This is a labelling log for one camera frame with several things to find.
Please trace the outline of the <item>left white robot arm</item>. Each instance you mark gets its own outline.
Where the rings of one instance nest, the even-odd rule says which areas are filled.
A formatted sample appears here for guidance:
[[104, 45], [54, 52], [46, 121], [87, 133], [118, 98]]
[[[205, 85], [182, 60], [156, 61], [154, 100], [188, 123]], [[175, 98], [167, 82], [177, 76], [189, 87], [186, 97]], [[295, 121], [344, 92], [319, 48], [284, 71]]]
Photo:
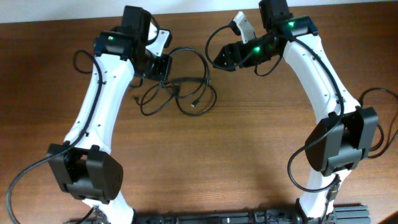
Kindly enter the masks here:
[[97, 208], [105, 223], [132, 223], [122, 193], [123, 168], [111, 139], [124, 94], [134, 77], [166, 81], [172, 63], [162, 50], [172, 39], [150, 12], [126, 6], [122, 23], [95, 39], [89, 88], [63, 144], [51, 144], [49, 166], [62, 192]]

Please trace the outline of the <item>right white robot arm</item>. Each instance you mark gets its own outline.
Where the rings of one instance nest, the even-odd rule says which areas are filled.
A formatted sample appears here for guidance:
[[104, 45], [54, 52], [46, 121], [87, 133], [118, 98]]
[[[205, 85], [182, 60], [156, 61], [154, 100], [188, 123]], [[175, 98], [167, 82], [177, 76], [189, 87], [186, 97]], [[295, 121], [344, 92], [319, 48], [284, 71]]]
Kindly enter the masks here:
[[266, 33], [257, 37], [240, 12], [229, 23], [239, 42], [225, 45], [211, 61], [229, 72], [257, 67], [277, 57], [301, 82], [317, 125], [302, 152], [311, 167], [307, 185], [293, 209], [269, 209], [266, 223], [369, 223], [364, 205], [335, 206], [345, 178], [366, 159], [378, 116], [352, 97], [329, 62], [315, 24], [308, 16], [294, 17], [285, 1], [261, 1], [259, 10]]

